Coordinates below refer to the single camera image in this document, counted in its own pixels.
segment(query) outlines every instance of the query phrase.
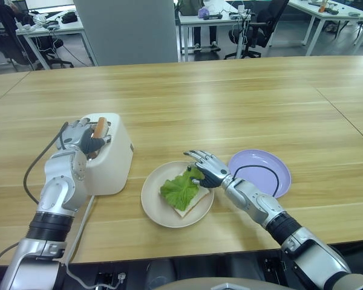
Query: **purple object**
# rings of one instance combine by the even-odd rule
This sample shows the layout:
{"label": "purple object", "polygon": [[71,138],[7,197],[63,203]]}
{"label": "purple object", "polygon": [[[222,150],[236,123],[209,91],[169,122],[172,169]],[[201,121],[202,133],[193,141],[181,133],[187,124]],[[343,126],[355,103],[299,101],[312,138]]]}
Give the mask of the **purple object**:
{"label": "purple object", "polygon": [[207,8],[201,8],[201,9],[199,9],[199,11],[198,11],[198,18],[203,18],[203,17],[205,17],[205,16],[208,16],[208,15],[210,15],[210,12],[208,11],[208,9]]}
{"label": "purple object", "polygon": [[[278,176],[280,184],[276,192],[275,198],[287,193],[292,183],[292,177],[288,167],[275,155],[258,150],[248,149],[239,151],[229,161],[229,169],[231,174],[234,175],[235,171],[245,165],[262,165],[272,169]],[[237,177],[243,178],[259,188],[267,195],[273,195],[276,187],[277,180],[272,172],[265,168],[260,167],[247,167],[240,169]]]}

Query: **shoe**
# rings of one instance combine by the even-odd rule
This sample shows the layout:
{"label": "shoe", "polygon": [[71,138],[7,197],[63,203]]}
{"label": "shoe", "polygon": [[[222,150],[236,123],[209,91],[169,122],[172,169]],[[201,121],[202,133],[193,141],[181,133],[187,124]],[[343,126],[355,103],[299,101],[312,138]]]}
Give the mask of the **shoe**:
{"label": "shoe", "polygon": [[201,51],[200,44],[199,43],[195,44],[195,46],[194,46],[194,53],[199,53],[200,51]]}
{"label": "shoe", "polygon": [[217,45],[217,42],[216,41],[211,42],[211,51],[213,51],[215,53],[217,51],[220,51],[220,47]]}

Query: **sandwich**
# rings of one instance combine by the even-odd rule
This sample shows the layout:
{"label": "sandwich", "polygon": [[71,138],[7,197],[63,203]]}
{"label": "sandwich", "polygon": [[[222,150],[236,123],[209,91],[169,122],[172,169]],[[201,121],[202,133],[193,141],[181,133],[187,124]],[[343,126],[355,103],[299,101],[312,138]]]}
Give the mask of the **sandwich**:
{"label": "sandwich", "polygon": [[202,179],[204,176],[196,167],[188,168],[172,181],[167,179],[160,188],[160,195],[182,218],[210,192],[194,184],[191,178]]}

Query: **beige plate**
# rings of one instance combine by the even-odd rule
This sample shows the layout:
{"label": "beige plate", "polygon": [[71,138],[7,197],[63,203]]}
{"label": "beige plate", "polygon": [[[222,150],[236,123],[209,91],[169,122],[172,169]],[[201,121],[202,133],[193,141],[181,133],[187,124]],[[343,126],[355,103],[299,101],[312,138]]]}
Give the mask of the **beige plate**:
{"label": "beige plate", "polygon": [[183,228],[199,221],[210,210],[214,201],[214,191],[211,189],[184,218],[166,203],[160,196],[160,187],[167,179],[174,179],[187,169],[187,161],[174,161],[156,168],[147,177],[141,190],[141,204],[145,213],[152,221],[168,228]]}

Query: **robotic arm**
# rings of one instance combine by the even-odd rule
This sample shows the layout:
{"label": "robotic arm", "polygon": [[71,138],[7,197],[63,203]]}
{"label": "robotic arm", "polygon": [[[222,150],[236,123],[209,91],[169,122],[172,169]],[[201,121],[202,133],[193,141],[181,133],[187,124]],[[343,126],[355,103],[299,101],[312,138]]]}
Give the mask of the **robotic arm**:
{"label": "robotic arm", "polygon": [[94,125],[83,118],[68,125],[57,140],[58,151],[46,162],[46,181],[28,233],[16,249],[0,285],[5,289],[53,289],[74,215],[85,203],[86,154],[111,137],[92,138]]}
{"label": "robotic arm", "polygon": [[196,160],[194,165],[204,179],[193,182],[203,187],[222,186],[227,197],[280,244],[294,261],[294,272],[309,289],[363,289],[363,275],[351,274],[344,259],[311,231],[302,227],[272,196],[253,184],[234,178],[228,167],[215,155],[198,150],[185,152]]}

